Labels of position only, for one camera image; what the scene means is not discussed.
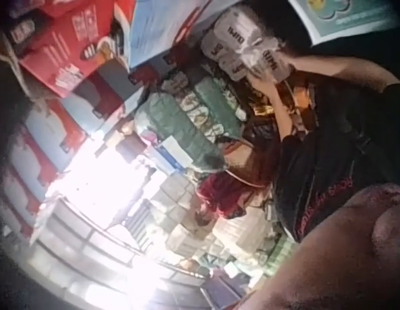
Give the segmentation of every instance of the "cardboard box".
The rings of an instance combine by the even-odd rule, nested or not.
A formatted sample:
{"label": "cardboard box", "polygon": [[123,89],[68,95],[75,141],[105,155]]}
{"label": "cardboard box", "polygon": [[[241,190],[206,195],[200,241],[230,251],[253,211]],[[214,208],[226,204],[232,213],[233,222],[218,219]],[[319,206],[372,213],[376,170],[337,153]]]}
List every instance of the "cardboard box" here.
{"label": "cardboard box", "polygon": [[58,171],[64,171],[88,138],[59,99],[39,102],[25,119],[25,126]]}
{"label": "cardboard box", "polygon": [[63,15],[55,7],[43,11],[53,19],[20,59],[22,66],[61,97],[113,58],[114,34],[109,34],[116,30],[112,27],[114,0],[77,0],[70,8]]}
{"label": "cardboard box", "polygon": [[35,198],[43,201],[48,187],[57,179],[58,170],[25,126],[21,126],[12,145],[10,163]]}

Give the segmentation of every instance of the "white box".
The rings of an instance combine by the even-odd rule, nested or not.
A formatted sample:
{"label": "white box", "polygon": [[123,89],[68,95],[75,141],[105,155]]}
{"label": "white box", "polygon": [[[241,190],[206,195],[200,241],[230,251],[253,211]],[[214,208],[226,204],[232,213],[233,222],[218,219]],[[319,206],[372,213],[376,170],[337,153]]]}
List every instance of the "white box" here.
{"label": "white box", "polygon": [[214,31],[209,31],[201,40],[201,51],[203,54],[214,61],[219,61],[220,58],[230,52],[226,43],[218,39]]}
{"label": "white box", "polygon": [[257,43],[264,32],[254,12],[246,6],[229,8],[214,26],[215,36],[238,54]]}

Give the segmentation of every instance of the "bright light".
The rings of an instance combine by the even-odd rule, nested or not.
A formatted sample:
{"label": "bright light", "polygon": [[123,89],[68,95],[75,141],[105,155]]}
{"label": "bright light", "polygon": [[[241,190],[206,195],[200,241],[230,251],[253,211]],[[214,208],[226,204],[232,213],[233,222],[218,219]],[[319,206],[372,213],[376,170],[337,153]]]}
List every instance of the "bright light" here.
{"label": "bright light", "polygon": [[126,294],[92,284],[86,291],[85,301],[106,310],[131,310],[130,301]]}
{"label": "bright light", "polygon": [[150,301],[158,287],[164,287],[164,282],[159,277],[159,266],[145,258],[136,256],[130,270],[128,295],[136,309],[142,309]]}
{"label": "bright light", "polygon": [[76,158],[59,191],[100,227],[107,227],[140,188],[147,168],[128,164],[114,149]]}

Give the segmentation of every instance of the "person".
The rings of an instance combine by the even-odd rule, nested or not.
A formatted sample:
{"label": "person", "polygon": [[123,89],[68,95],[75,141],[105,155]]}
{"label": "person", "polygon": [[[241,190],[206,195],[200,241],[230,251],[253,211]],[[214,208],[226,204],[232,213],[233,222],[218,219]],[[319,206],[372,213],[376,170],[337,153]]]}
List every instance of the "person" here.
{"label": "person", "polygon": [[[246,215],[246,204],[250,199],[253,198],[255,202],[265,200],[279,162],[279,142],[275,138],[271,140],[263,138],[259,140],[260,143],[256,143],[256,139],[251,140],[254,142],[254,157],[243,159],[241,157],[243,154],[240,152],[239,157],[236,158],[238,162],[245,161],[246,166],[251,165],[251,167],[247,167],[251,170],[249,183],[242,181],[240,177],[234,177],[227,171],[209,174],[200,180],[195,191],[202,202],[199,210],[194,214],[198,226],[207,226],[220,216],[228,220],[244,216]],[[230,148],[239,150],[237,145],[242,145],[241,141],[225,136],[218,137],[215,143],[223,152]]]}
{"label": "person", "polygon": [[[370,96],[357,115],[365,117],[361,127],[349,116],[356,104],[343,90],[328,101],[321,96],[319,126],[300,141],[273,80],[249,76],[275,111],[281,138],[275,208],[300,244],[238,309],[393,309],[389,301],[400,301],[400,80],[362,59],[280,57],[296,70],[369,88]],[[357,130],[363,135],[354,138]],[[359,147],[360,136],[369,147]]]}
{"label": "person", "polygon": [[222,216],[228,220],[246,215],[244,203],[255,191],[227,172],[209,175],[196,189],[201,207],[194,214],[198,226],[207,226]]}

